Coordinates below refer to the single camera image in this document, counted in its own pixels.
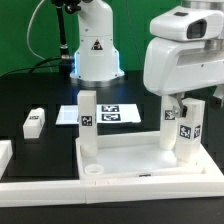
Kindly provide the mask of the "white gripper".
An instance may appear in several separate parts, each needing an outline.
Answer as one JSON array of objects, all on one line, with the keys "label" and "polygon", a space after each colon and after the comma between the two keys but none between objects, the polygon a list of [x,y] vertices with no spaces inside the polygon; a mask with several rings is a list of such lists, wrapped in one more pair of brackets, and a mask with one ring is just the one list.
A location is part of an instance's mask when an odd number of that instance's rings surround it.
[{"label": "white gripper", "polygon": [[207,41],[177,42],[154,38],[145,57],[143,83],[158,96],[171,95],[173,114],[186,116],[182,100],[190,90],[218,85],[213,101],[224,106],[224,48],[211,49]]}]

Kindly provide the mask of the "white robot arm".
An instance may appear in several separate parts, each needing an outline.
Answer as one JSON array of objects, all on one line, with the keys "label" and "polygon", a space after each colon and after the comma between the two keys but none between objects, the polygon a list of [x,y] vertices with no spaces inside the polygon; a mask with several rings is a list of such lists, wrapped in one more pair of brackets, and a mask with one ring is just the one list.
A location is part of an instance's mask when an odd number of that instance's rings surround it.
[{"label": "white robot arm", "polygon": [[[78,13],[80,45],[71,77],[81,85],[105,86],[124,75],[113,45],[113,13],[102,0],[82,0]],[[153,18],[143,83],[169,96],[177,117],[187,106],[184,93],[214,87],[213,105],[224,106],[224,0],[181,0]]]}]

